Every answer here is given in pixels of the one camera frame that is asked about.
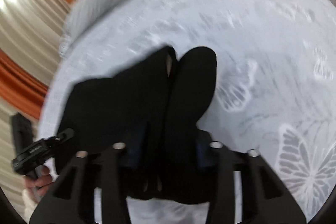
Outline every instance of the bed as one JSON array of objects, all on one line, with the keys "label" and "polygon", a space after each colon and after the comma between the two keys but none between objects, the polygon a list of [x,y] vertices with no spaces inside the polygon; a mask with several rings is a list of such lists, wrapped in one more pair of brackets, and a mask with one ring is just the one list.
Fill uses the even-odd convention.
[{"label": "bed", "polygon": [[[163,44],[172,45],[178,57],[193,47],[207,46],[217,54],[217,85],[199,127],[232,150],[258,149],[310,221],[336,184],[332,3],[125,0],[111,5],[105,1],[108,5],[95,14],[88,4],[95,2],[83,0],[88,6],[80,6],[82,11],[68,18],[70,42],[46,97],[39,137],[56,133],[73,84],[113,76]],[[78,23],[90,13],[94,20]],[[69,25],[81,25],[81,31],[71,37]],[[238,208],[240,197],[237,188]],[[128,204],[132,223],[204,223],[208,206],[133,199]],[[238,209],[237,223],[240,216]]]}]

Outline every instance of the fingers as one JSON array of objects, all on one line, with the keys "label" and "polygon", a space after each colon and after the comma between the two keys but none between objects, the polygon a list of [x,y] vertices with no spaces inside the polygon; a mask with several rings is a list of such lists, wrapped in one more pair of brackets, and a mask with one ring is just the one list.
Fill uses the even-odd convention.
[{"label": "fingers", "polygon": [[53,185],[53,183],[50,183],[44,187],[42,187],[41,189],[37,190],[37,193],[40,197],[45,196],[45,194],[47,193],[47,191],[49,190],[49,188]]},{"label": "fingers", "polygon": [[35,187],[35,181],[34,180],[32,180],[31,178],[29,178],[27,176],[24,176],[23,179],[24,179],[25,188],[29,189],[29,188]]},{"label": "fingers", "polygon": [[32,191],[31,188],[28,188],[28,195],[29,195],[29,198],[34,201],[35,203],[38,203],[38,201],[36,200],[35,196],[34,196],[34,193]]},{"label": "fingers", "polygon": [[41,174],[42,174],[42,177],[40,177],[37,180],[32,180],[28,176],[24,176],[25,188],[33,188],[35,186],[43,187],[44,185],[48,185],[53,181],[48,167],[43,166],[43,168],[41,169]]},{"label": "fingers", "polygon": [[37,187],[43,187],[43,186],[48,185],[48,184],[50,184],[52,182],[53,182],[52,176],[51,175],[47,175],[47,176],[43,176],[43,177],[38,178],[35,181],[35,186],[37,186]]},{"label": "fingers", "polygon": [[50,170],[48,167],[46,166],[43,166],[42,170],[41,170],[41,173],[43,176],[46,176],[46,175],[49,175],[50,174]]}]

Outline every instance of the black pants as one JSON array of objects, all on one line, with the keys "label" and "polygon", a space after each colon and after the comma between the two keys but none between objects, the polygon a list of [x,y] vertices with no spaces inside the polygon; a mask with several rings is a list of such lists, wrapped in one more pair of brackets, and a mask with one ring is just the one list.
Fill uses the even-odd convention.
[{"label": "black pants", "polygon": [[55,155],[57,172],[77,151],[97,155],[143,128],[139,167],[121,171],[127,195],[184,204],[209,201],[215,170],[198,168],[195,141],[196,123],[214,94],[216,67],[209,48],[194,48],[177,61],[174,49],[164,47],[112,78],[76,84],[58,129],[73,128],[75,136]]}]

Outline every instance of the curtain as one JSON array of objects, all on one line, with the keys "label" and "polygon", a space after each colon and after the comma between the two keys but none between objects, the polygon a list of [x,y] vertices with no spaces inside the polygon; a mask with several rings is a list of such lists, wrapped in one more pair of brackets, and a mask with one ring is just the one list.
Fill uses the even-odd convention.
[{"label": "curtain", "polygon": [[[11,167],[11,160],[16,155],[11,137],[10,116],[16,112],[17,109],[0,98],[0,185],[13,207],[23,216],[24,204],[21,196],[23,181],[22,177],[14,173]],[[27,118],[33,122],[34,133],[36,133],[37,121],[29,116]]]},{"label": "curtain", "polygon": [[16,65],[0,50],[0,96],[22,112],[39,119],[48,87]]},{"label": "curtain", "polygon": [[49,85],[60,61],[59,39],[68,12],[65,0],[0,0],[1,49]]}]

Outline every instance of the black mount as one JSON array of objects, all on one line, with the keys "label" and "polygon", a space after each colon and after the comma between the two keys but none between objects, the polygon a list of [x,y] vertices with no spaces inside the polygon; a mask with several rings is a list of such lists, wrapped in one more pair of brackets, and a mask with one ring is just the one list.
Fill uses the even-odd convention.
[{"label": "black mount", "polygon": [[[257,150],[238,153],[220,142],[212,142],[210,134],[200,131],[196,143],[198,167],[217,168],[215,195],[210,200],[207,224],[235,223],[234,171],[241,172],[243,224],[305,224],[306,219],[283,182]],[[93,190],[96,177],[102,188],[102,221],[104,224],[130,224],[126,189],[120,181],[123,157],[128,144],[117,143],[99,155],[79,151],[63,169],[55,184],[43,197],[31,217],[31,224],[88,224],[93,216]]]},{"label": "black mount", "polygon": [[33,142],[31,122],[19,113],[14,115],[11,120],[17,155],[12,161],[13,170],[19,175],[29,175],[32,179],[38,178],[35,169],[54,157],[56,150],[74,136],[74,131],[68,128],[57,137]]}]

